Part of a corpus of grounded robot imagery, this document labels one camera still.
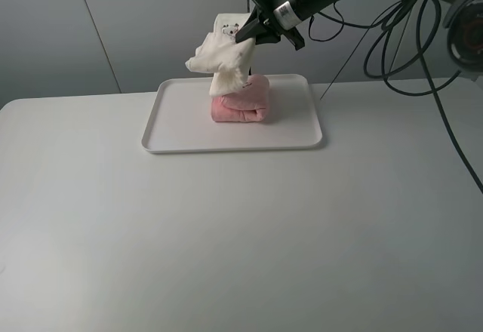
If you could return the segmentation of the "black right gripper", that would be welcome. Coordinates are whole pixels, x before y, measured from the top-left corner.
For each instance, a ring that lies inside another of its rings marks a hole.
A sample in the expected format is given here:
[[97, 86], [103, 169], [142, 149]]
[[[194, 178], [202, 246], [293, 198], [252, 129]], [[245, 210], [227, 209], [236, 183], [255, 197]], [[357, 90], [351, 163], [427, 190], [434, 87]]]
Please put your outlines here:
[[245, 24], [236, 33], [236, 43], [254, 38], [257, 45], [277, 44], [281, 41], [281, 37], [285, 37], [296, 50], [305, 46], [305, 40], [296, 26], [292, 26], [289, 30], [283, 28], [281, 21], [274, 14], [275, 8], [272, 0], [251, 1], [254, 3], [254, 9]]

